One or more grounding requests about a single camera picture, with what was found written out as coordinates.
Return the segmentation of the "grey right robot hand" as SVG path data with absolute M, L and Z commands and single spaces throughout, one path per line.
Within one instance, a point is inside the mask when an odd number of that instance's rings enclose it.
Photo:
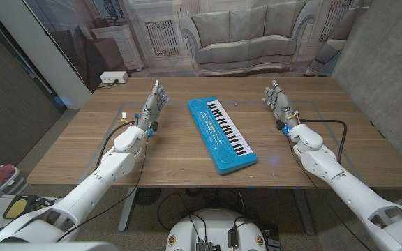
M 298 112 L 293 109 L 291 102 L 282 91 L 275 79 L 272 80 L 272 87 L 264 89 L 265 97 L 262 101 L 269 105 L 276 119 L 277 128 L 282 130 L 284 127 L 289 129 L 300 124 Z

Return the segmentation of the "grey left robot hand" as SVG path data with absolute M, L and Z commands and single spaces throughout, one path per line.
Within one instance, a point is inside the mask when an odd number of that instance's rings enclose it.
M 163 106 L 169 102 L 168 96 L 165 94 L 165 89 L 160 85 L 159 80 L 155 81 L 153 89 L 142 106 L 142 111 L 137 119 L 137 127 L 143 131 L 149 129 L 153 122 L 159 118 L 159 114 Z

